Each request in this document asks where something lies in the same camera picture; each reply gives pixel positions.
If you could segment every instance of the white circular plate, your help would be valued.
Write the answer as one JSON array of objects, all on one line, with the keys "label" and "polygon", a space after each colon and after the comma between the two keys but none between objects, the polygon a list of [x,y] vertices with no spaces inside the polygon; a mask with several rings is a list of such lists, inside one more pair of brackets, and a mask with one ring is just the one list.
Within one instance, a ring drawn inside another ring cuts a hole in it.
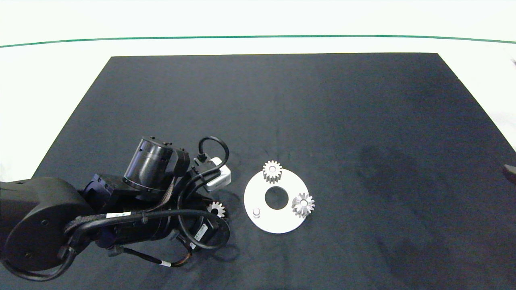
[{"label": "white circular plate", "polygon": [[[280,187],[288,195],[287,205],[275,210],[265,202],[265,193],[272,187]],[[281,179],[276,183],[268,183],[260,171],[247,184],[244,192],[244,206],[251,221],[260,229],[274,234],[295,230],[304,222],[304,217],[292,211],[292,201],[299,194],[308,194],[307,186],[295,173],[283,169]]]}]

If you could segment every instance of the center hole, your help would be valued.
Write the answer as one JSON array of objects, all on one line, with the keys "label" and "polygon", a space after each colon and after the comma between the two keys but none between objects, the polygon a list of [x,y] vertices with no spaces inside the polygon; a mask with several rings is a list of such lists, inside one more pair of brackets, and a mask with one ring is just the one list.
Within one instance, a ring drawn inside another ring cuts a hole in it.
[{"label": "center hole", "polygon": [[288,203],[288,194],[285,189],[274,186],[265,193],[265,202],[275,210],[284,208]]}]

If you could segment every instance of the white label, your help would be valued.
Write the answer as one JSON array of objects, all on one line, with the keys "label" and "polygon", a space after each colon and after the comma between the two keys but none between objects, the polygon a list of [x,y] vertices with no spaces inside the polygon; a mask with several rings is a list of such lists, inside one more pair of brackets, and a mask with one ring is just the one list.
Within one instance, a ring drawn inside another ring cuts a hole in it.
[{"label": "white label", "polygon": [[[201,228],[197,231],[197,234],[195,234],[194,238],[196,240],[200,240],[202,238],[202,236],[204,236],[204,234],[206,233],[206,230],[208,229],[208,226],[203,223]],[[190,247],[193,249],[195,249],[196,245],[194,243],[190,243]]]},{"label": "white label", "polygon": [[112,217],[124,217],[124,216],[130,216],[131,212],[126,213],[109,213],[106,214],[106,218],[112,218]]},{"label": "white label", "polygon": [[172,263],[167,262],[167,261],[162,261],[162,263],[160,265],[165,266],[165,267],[172,267]]}]

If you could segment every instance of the bevel gear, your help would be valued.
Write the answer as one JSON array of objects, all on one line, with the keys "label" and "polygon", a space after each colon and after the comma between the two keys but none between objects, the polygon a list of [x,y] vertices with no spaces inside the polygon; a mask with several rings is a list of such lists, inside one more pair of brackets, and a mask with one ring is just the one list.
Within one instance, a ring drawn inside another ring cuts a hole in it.
[{"label": "bevel gear", "polygon": [[218,202],[218,201],[214,201],[212,203],[210,203],[208,205],[208,207],[206,208],[210,213],[212,212],[212,210],[216,209],[217,210],[217,213],[215,213],[216,215],[218,215],[220,218],[223,218],[224,217],[224,213],[225,213],[225,206],[222,205],[222,203]]},{"label": "bevel gear", "polygon": [[314,210],[315,202],[310,194],[299,194],[292,200],[292,212],[299,217],[307,217]]},{"label": "bevel gear", "polygon": [[278,182],[281,178],[282,168],[283,167],[274,160],[267,161],[263,166],[263,178],[268,183]]}]

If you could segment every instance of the motor housing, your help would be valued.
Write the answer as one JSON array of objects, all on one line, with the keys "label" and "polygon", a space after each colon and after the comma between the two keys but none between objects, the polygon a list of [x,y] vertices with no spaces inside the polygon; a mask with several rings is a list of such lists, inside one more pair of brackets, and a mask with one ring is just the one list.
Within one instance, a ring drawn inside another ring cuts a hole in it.
[{"label": "motor housing", "polygon": [[62,264],[63,229],[93,209],[68,182],[34,178],[0,182],[0,258],[26,271]]}]

